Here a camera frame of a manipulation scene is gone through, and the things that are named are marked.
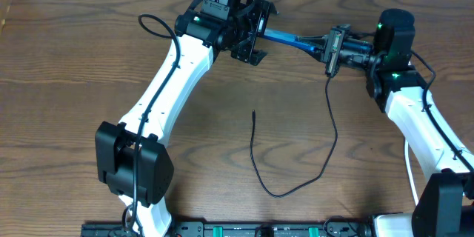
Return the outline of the blue Galaxy smartphone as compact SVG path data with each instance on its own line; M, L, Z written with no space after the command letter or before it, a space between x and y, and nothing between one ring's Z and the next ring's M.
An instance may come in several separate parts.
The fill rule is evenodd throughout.
M269 41L274 41L280 44L296 47L306 52L322 51L322 49L316 44L309 44L307 42L300 41L299 36L294 35L292 33L285 33L282 31L267 28L261 37Z

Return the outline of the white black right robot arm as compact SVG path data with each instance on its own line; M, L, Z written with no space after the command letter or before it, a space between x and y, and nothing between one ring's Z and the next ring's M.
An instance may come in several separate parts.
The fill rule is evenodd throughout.
M440 114L425 80L412 65L414 16L401 9L381 13L373 42L348 24L327 35L301 37L307 51L334 77L340 67L362 70L366 89L412 149L427 185L411 214L373 217L374 236L472 236L473 153Z

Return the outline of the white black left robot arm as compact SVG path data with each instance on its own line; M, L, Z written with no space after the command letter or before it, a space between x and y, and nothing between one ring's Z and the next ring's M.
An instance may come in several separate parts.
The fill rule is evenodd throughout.
M220 52L260 63L264 52L255 43L275 10L265 0L193 0L167 27L170 49L144 94L117 124L101 123L95 135L98 177L124 202L124 232L167 233L172 217L164 197L174 173L167 145L176 119Z

